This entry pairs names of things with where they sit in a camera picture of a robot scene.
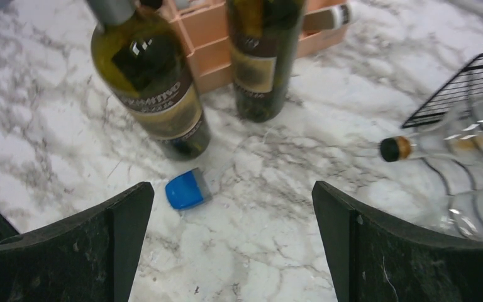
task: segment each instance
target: green glass bottle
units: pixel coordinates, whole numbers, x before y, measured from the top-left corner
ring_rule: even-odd
[[[226,0],[236,107],[242,118],[277,116],[286,98],[305,0]]]
[[[98,25],[91,39],[95,68],[137,122],[170,159],[204,152],[210,130],[169,23],[130,0],[86,0]]]

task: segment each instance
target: black bottle cap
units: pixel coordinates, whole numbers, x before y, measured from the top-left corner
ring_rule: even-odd
[[[385,138],[379,145],[380,156],[387,162],[396,162],[400,158],[399,145],[394,137]]]
[[[162,0],[140,0],[140,4],[153,9],[159,9],[163,5]]]

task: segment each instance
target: white bottle cap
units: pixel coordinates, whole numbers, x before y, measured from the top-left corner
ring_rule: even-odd
[[[360,5],[358,4],[358,2],[356,2],[356,1],[353,1],[353,2],[348,1],[346,3],[346,5],[349,8],[350,19],[351,19],[351,21],[349,22],[349,24],[352,24],[352,23],[358,21],[358,19],[360,18]]]

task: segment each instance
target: bottle cap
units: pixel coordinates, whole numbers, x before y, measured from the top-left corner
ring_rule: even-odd
[[[165,195],[171,207],[176,210],[193,208],[211,197],[199,168],[173,178],[165,185]]]
[[[349,24],[351,24],[358,21],[358,19],[360,18],[360,5],[357,2],[351,1],[348,1],[347,5],[349,6],[349,18],[351,19],[349,21]]]
[[[380,156],[386,162],[396,162],[401,157],[399,144],[394,137],[385,138],[379,145]]]

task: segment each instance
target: bottle neck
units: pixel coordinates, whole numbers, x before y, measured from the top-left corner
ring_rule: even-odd
[[[418,132],[408,136],[407,140],[411,147],[411,153],[407,159],[431,156],[454,158],[448,145],[449,142],[445,140],[439,130],[436,130]]]
[[[131,0],[86,0],[100,25],[118,26],[129,20],[136,11]]]

